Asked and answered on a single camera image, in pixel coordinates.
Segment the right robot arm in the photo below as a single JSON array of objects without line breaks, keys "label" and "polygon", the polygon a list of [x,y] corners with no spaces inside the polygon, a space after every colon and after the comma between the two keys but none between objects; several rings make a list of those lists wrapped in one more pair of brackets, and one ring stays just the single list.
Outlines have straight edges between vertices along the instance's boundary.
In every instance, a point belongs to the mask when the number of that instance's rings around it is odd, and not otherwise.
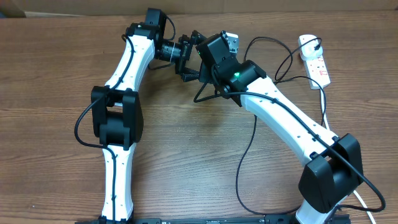
[{"label": "right robot arm", "polygon": [[239,62],[235,37],[215,34],[196,49],[200,78],[215,86],[218,97],[265,122],[291,148],[304,166],[298,188],[303,203],[294,210],[296,223],[328,223],[345,207],[343,200],[363,183],[361,146],[351,134],[343,137],[317,124],[289,101],[266,72],[251,60]]}]

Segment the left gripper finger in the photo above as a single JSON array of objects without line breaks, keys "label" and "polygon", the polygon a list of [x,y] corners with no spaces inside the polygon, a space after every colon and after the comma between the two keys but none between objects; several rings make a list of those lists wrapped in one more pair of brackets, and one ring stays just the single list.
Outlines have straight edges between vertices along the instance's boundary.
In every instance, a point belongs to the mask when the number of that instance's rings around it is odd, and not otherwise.
[{"label": "left gripper finger", "polygon": [[190,45],[199,45],[206,40],[206,37],[199,33],[197,30],[193,30],[190,36]]},{"label": "left gripper finger", "polygon": [[190,68],[183,68],[180,76],[181,76],[183,82],[190,82],[193,80],[198,80],[200,77],[200,74],[196,70],[192,70]]}]

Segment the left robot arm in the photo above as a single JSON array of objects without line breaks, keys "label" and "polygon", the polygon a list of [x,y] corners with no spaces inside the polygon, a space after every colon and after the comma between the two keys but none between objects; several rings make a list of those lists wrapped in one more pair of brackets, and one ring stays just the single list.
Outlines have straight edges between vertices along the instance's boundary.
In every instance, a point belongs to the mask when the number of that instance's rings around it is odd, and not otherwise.
[{"label": "left robot arm", "polygon": [[103,151],[106,176],[98,223],[132,223],[132,162],[144,127],[138,91],[150,62],[157,59],[175,65],[184,81],[198,78],[198,72],[185,63],[193,46],[205,37],[194,30],[177,42],[167,39],[164,32],[169,20],[160,9],[149,8],[144,22],[132,23],[122,35],[126,46],[114,74],[104,86],[91,91],[93,132]]}]

